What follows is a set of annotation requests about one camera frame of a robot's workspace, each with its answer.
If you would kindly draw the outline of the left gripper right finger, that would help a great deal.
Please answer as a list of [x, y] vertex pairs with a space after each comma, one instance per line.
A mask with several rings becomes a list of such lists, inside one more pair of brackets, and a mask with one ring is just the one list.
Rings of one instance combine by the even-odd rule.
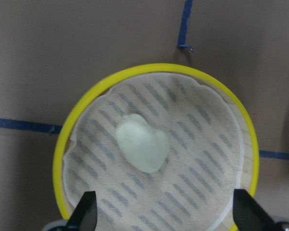
[[282, 230], [244, 189], [234, 189], [233, 220], [240, 231]]

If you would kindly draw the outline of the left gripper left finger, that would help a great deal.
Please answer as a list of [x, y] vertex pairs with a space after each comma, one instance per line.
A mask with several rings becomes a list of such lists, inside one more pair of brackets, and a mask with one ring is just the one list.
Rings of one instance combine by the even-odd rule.
[[85, 192], [66, 224], [67, 231], [95, 231], [97, 199], [95, 191]]

